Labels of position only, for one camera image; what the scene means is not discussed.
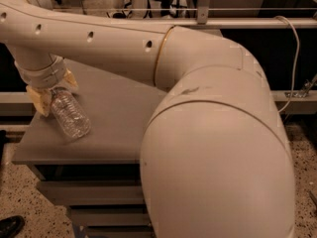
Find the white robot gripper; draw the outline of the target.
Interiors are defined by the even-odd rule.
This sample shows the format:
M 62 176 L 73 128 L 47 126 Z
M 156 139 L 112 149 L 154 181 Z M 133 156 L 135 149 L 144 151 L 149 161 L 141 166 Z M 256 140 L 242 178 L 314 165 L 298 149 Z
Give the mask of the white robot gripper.
M 62 57 L 57 57 L 50 65 L 44 68 L 23 68 L 18 63 L 15 66 L 25 83 L 27 93 L 36 110 L 45 117 L 50 115 L 52 94 L 47 88 L 52 88 L 63 79 L 65 87 L 71 91 L 78 89 L 78 83 L 74 74 L 66 69 Z

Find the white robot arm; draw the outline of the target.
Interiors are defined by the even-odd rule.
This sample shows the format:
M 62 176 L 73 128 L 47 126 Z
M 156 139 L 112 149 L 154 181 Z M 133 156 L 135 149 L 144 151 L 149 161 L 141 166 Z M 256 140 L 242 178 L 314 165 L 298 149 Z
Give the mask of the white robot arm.
M 1 0 L 1 40 L 32 55 L 23 79 L 48 88 L 66 58 L 165 96 L 141 148 L 157 238 L 294 238 L 290 147 L 264 72 L 241 45 L 173 25 L 59 13 Z

